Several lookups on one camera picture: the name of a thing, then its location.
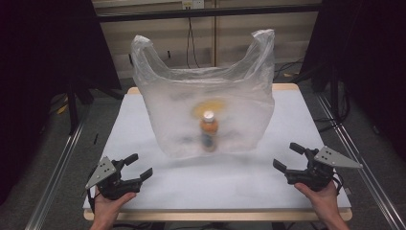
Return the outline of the metal floor rail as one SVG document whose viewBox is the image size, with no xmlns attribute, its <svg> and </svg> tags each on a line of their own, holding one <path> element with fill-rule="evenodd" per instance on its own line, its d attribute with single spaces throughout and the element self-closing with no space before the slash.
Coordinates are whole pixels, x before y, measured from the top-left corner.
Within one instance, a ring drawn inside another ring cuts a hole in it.
<svg viewBox="0 0 406 230">
<path fill-rule="evenodd" d="M 316 95 L 317 100 L 321 108 L 327 115 L 328 121 L 333 125 L 333 129 L 336 135 L 340 139 L 342 145 L 344 146 L 347 155 L 350 159 L 354 160 L 356 163 L 361 163 L 363 168 L 358 172 L 372 195 L 375 203 L 377 204 L 379 210 L 383 214 L 386 221 L 389 223 L 392 230 L 406 230 L 406 221 L 402 219 L 399 212 L 397 211 L 394 203 L 388 197 L 386 192 L 383 190 L 375 175 L 373 174 L 370 166 L 363 157 L 363 152 L 358 148 L 348 133 L 346 127 L 342 122 L 339 122 L 337 118 L 334 117 L 332 112 L 332 105 L 327 100 L 327 97 L 323 94 Z"/>
<path fill-rule="evenodd" d="M 57 189 L 61 183 L 63 175 L 65 174 L 72 153 L 74 152 L 79 137 L 81 136 L 90 109 L 91 105 L 86 105 L 83 108 L 82 114 L 79 117 L 79 124 L 74 129 L 73 133 L 69 135 L 63 152 L 61 153 L 56 167 L 53 170 L 52 176 L 48 181 L 48 184 L 44 192 L 42 193 L 40 200 L 35 205 L 34 211 L 30 216 L 25 230 L 41 230 L 45 218 L 47 217 L 52 203 L 56 197 Z"/>
</svg>

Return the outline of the black horizontal bar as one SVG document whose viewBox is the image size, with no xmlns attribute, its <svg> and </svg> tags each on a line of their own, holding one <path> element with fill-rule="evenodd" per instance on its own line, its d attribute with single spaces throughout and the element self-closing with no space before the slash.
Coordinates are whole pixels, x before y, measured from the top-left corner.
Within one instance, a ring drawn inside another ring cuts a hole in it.
<svg viewBox="0 0 406 230">
<path fill-rule="evenodd" d="M 95 19 L 98 22 L 124 22 L 124 21 L 142 21 L 142 20 L 213 17 L 213 16 L 234 16 L 234 15 L 268 14 L 268 13 L 317 12 L 321 8 L 322 8 L 322 4 L 319 3 L 319 4 L 300 4 L 300 5 L 279 5 L 279 6 L 266 6 L 266 7 L 104 13 L 104 14 L 97 14 L 95 16 Z"/>
</svg>

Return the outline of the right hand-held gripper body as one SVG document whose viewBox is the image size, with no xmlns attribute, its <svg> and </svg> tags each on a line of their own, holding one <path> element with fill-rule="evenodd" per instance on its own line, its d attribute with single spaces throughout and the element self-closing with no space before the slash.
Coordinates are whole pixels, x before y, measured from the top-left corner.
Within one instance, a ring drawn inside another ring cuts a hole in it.
<svg viewBox="0 0 406 230">
<path fill-rule="evenodd" d="M 306 169 L 286 169 L 288 184 L 303 183 L 314 192 L 322 191 L 333 179 L 335 168 L 362 169 L 363 165 L 327 146 L 321 149 L 305 149 Z"/>
</svg>

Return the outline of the person's right hand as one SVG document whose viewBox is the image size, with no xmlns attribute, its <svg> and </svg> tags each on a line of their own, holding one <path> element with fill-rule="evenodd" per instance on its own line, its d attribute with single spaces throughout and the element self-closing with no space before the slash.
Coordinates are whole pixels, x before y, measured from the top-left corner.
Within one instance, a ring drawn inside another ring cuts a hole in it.
<svg viewBox="0 0 406 230">
<path fill-rule="evenodd" d="M 314 192 L 303 183 L 296 183 L 294 187 L 306 196 L 319 218 L 325 223 L 330 219 L 342 219 L 337 204 L 337 191 L 333 181 L 330 181 L 327 186 L 319 192 Z"/>
</svg>

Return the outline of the wall power outlet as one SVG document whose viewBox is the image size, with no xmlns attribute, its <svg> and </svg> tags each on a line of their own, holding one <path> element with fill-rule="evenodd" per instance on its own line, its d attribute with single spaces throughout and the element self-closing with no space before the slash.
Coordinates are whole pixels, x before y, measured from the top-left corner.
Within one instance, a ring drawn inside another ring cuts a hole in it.
<svg viewBox="0 0 406 230">
<path fill-rule="evenodd" d="M 201 10 L 204 8 L 204 0 L 182 0 L 183 10 Z"/>
</svg>

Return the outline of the translucent plastic bag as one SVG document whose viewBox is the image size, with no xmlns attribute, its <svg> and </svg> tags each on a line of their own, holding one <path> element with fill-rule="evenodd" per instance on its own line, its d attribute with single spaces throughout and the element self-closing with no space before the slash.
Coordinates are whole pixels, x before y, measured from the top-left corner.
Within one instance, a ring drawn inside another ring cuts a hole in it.
<svg viewBox="0 0 406 230">
<path fill-rule="evenodd" d="M 275 108 L 274 38 L 271 29 L 252 33 L 244 58 L 226 67 L 171 69 L 158 57 L 150 39 L 137 35 L 131 42 L 133 79 L 147 108 L 161 150 L 172 157 L 189 158 L 214 153 L 254 150 Z M 226 107 L 214 113 L 218 121 L 216 149 L 204 150 L 201 118 L 192 109 L 207 100 Z"/>
</svg>

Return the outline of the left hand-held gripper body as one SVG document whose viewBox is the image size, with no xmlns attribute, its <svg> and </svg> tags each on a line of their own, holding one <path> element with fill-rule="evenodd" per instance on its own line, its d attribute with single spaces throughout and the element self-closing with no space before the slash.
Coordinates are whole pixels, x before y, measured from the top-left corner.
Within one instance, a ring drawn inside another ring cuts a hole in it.
<svg viewBox="0 0 406 230">
<path fill-rule="evenodd" d="M 122 180 L 121 170 L 124 166 L 124 159 L 110 160 L 104 156 L 90 173 L 85 189 L 96 186 L 99 192 L 110 200 L 117 200 L 127 193 L 139 193 L 141 179 Z"/>
</svg>

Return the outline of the black metal stand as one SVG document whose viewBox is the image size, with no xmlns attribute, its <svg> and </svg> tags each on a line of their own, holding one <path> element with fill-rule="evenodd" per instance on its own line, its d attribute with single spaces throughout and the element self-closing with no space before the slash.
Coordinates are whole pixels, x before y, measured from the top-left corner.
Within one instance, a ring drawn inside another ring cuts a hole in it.
<svg viewBox="0 0 406 230">
<path fill-rule="evenodd" d="M 94 101 L 89 88 L 90 80 L 87 78 L 71 78 L 67 84 L 67 99 L 70 116 L 70 135 L 73 135 L 79 126 L 77 100 L 82 104 L 91 104 Z"/>
<path fill-rule="evenodd" d="M 322 63 L 318 66 L 311 80 L 314 92 L 323 92 L 329 85 L 330 109 L 333 117 L 339 118 L 338 108 L 338 73 L 336 68 L 329 63 Z"/>
</svg>

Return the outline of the person's left hand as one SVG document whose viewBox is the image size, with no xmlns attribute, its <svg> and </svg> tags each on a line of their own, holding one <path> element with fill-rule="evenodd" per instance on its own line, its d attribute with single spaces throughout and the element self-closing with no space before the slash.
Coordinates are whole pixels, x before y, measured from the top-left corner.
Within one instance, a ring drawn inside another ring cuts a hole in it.
<svg viewBox="0 0 406 230">
<path fill-rule="evenodd" d="M 94 222 L 114 224 L 121 208 L 136 196 L 135 193 L 127 193 L 117 200 L 110 200 L 102 195 L 95 198 Z"/>
</svg>

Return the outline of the yellow round item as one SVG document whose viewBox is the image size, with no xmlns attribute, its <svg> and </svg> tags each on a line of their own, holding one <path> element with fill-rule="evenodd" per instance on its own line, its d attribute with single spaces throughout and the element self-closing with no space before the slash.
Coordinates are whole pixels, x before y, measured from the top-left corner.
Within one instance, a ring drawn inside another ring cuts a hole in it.
<svg viewBox="0 0 406 230">
<path fill-rule="evenodd" d="M 197 104 L 192 109 L 192 115 L 195 118 L 201 118 L 206 111 L 212 111 L 214 113 L 222 111 L 226 107 L 226 103 L 221 100 L 207 100 L 205 102 Z"/>
</svg>

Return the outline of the dark curtain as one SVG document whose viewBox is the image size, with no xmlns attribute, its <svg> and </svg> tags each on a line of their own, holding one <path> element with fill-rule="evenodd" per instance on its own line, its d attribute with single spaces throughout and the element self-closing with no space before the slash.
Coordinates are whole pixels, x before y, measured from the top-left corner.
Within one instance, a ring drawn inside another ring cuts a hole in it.
<svg viewBox="0 0 406 230">
<path fill-rule="evenodd" d="M 301 71 L 341 79 L 406 160 L 406 0 L 322 0 Z"/>
<path fill-rule="evenodd" d="M 0 0 L 0 205 L 31 163 L 51 99 L 119 89 L 92 0 Z"/>
</svg>

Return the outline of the orange drink bottle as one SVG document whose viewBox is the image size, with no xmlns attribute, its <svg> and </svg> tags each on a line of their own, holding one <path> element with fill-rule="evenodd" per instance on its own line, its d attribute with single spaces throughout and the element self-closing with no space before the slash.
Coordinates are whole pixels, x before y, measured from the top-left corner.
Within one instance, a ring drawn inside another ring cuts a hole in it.
<svg viewBox="0 0 406 230">
<path fill-rule="evenodd" d="M 216 149 L 216 135 L 218 121 L 211 110 L 204 111 L 200 120 L 201 141 L 205 151 L 213 152 Z"/>
</svg>

